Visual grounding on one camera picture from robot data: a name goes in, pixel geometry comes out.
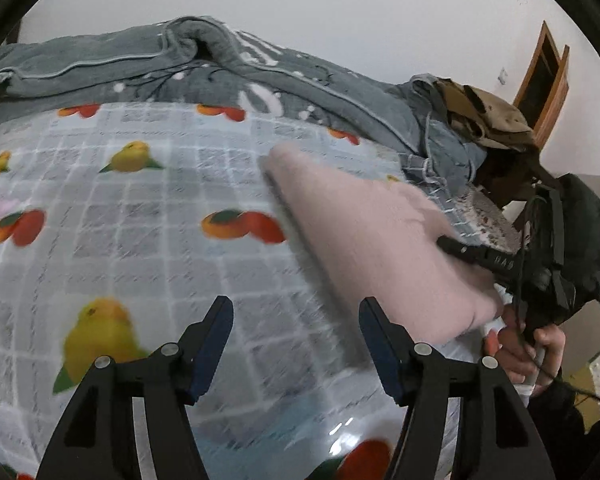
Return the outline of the person's right hand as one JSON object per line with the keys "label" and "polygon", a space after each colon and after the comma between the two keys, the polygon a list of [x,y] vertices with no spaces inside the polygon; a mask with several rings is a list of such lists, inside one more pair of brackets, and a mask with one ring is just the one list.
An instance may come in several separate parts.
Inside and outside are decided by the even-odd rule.
{"label": "person's right hand", "polygon": [[512,304],[506,304],[498,322],[484,335],[482,350],[498,361],[515,386],[525,386],[529,396],[539,396],[554,382],[566,348],[567,337],[560,327],[550,324],[534,332],[535,343],[520,340]]}

